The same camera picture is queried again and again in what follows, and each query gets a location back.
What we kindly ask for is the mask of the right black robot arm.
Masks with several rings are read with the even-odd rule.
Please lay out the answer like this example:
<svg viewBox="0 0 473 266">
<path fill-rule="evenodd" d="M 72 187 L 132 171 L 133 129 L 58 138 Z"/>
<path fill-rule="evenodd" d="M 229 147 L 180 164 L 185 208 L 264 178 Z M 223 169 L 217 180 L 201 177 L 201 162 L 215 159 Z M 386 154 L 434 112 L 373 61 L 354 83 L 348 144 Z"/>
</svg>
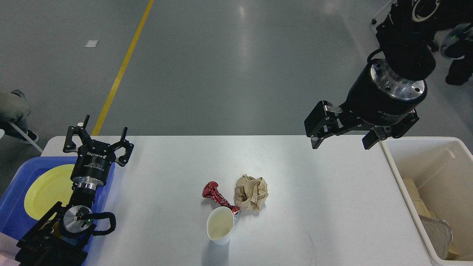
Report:
<svg viewBox="0 0 473 266">
<path fill-rule="evenodd" d="M 452 60 L 446 83 L 459 86 L 472 77 L 471 0 L 392 0 L 385 20 L 371 22 L 379 47 L 346 100 L 339 106 L 319 101 L 304 120 L 313 149 L 350 131 L 366 131 L 366 150 L 404 136 L 419 120 L 415 108 L 427 96 L 433 52 Z"/>
</svg>

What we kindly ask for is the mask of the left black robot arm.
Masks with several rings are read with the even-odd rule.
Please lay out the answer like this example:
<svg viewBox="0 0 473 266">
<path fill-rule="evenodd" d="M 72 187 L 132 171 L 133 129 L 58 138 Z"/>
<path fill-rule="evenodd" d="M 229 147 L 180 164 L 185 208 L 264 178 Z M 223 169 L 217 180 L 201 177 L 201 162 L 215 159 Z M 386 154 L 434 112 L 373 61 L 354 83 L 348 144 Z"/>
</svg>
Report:
<svg viewBox="0 0 473 266">
<path fill-rule="evenodd" d="M 123 128 L 114 144 L 94 140 L 86 131 L 89 120 L 68 128 L 63 152 L 76 153 L 71 174 L 72 195 L 68 204 L 55 203 L 17 243 L 15 261 L 21 266 L 81 266 L 84 250 L 93 236 L 105 236 L 116 229 L 111 212 L 94 212 L 97 190 L 104 187 L 111 167 L 125 166 L 134 145 Z"/>
</svg>

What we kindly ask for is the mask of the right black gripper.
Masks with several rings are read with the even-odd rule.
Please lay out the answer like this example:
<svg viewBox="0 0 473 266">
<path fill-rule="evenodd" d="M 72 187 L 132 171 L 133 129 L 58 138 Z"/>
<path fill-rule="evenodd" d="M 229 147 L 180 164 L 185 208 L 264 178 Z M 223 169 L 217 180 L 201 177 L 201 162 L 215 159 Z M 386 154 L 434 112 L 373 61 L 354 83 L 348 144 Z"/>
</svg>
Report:
<svg viewBox="0 0 473 266">
<path fill-rule="evenodd" d="M 401 138 L 419 121 L 414 109 L 427 96 L 424 80 L 411 81 L 396 74 L 385 59 L 373 59 L 362 70 L 339 106 L 322 100 L 304 120 L 313 149 L 328 137 L 353 128 L 353 114 L 368 124 L 362 138 L 365 150 L 389 137 Z"/>
</svg>

